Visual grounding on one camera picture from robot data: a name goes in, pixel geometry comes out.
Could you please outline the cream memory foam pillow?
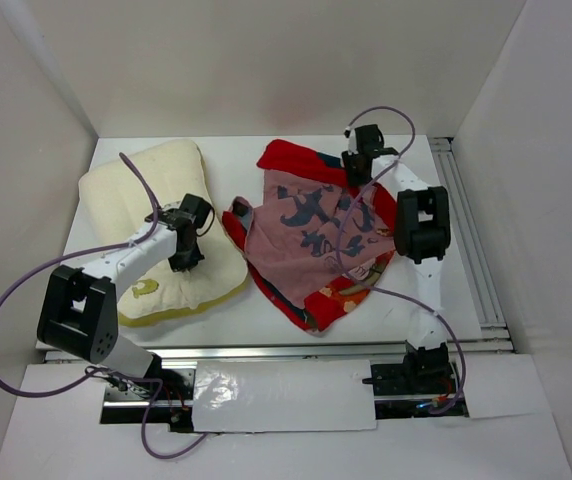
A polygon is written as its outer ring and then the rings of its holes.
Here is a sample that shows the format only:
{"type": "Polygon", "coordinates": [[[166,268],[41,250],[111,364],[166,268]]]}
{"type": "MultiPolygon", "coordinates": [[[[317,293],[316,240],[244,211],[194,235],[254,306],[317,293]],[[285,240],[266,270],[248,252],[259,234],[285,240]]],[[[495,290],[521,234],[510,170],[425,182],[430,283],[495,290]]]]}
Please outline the cream memory foam pillow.
{"type": "Polygon", "coordinates": [[[206,311],[240,293],[248,269],[214,210],[204,161],[191,140],[172,140],[96,167],[80,202],[112,262],[118,321],[127,327],[206,311]]]}

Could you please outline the red printed pillowcase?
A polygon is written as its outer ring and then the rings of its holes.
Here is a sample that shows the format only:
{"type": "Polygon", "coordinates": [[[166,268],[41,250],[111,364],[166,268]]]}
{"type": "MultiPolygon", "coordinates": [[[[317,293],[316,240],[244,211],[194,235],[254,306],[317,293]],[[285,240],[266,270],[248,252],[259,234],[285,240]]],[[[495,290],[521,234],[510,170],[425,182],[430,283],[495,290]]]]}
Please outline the red printed pillowcase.
{"type": "Polygon", "coordinates": [[[321,333],[365,300],[393,258],[396,201],[376,184],[354,205],[339,158],[286,140],[271,141],[257,166],[262,204],[235,198],[223,226],[266,298],[321,333]]]}

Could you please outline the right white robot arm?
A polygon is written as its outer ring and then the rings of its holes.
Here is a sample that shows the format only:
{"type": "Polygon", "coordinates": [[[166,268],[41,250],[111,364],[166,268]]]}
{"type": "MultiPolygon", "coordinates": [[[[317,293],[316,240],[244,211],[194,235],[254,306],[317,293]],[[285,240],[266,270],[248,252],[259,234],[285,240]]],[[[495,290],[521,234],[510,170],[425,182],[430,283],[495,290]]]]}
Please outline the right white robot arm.
{"type": "Polygon", "coordinates": [[[396,253],[407,259],[414,293],[395,296],[415,306],[406,337],[406,363],[402,379],[414,392],[426,391],[437,379],[437,367],[448,362],[448,329],[441,310],[441,271],[451,244],[448,192],[431,186],[400,163],[401,154],[385,145],[375,124],[349,126],[344,131],[347,150],[341,160],[351,186],[372,179],[372,166],[382,156],[395,161],[391,173],[400,187],[396,199],[393,241],[396,253]]]}

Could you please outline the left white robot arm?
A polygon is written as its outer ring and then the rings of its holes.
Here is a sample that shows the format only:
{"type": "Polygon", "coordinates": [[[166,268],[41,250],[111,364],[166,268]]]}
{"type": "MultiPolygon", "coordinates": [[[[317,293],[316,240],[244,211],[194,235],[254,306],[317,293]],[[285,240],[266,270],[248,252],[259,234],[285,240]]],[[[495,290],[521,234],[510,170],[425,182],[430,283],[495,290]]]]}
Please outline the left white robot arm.
{"type": "Polygon", "coordinates": [[[204,259],[198,230],[214,220],[213,207],[187,194],[181,202],[155,206],[126,247],[80,267],[58,266],[50,275],[37,339],[51,347],[128,376],[142,399],[162,390],[161,359],[119,334],[117,304],[149,270],[166,261],[187,272],[204,259]]]}

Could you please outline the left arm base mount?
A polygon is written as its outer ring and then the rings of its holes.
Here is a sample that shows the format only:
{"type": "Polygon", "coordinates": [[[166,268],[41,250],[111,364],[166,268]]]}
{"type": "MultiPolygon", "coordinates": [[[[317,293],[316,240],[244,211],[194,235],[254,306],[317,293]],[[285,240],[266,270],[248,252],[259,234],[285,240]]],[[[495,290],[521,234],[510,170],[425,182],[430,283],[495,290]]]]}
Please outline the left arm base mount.
{"type": "Polygon", "coordinates": [[[192,407],[195,368],[165,370],[162,385],[134,381],[87,366],[85,374],[105,383],[100,414],[102,425],[165,425],[174,433],[193,433],[192,407]]]}

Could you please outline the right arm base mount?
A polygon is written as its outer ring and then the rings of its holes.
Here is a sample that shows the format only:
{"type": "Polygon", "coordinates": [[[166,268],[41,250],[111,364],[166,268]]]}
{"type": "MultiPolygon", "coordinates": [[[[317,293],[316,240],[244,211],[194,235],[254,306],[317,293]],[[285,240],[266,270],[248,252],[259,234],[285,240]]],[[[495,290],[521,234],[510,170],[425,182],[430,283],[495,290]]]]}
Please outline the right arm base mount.
{"type": "Polygon", "coordinates": [[[461,376],[446,344],[435,349],[406,347],[399,362],[376,362],[362,383],[372,388],[378,420],[465,416],[461,376]]]}

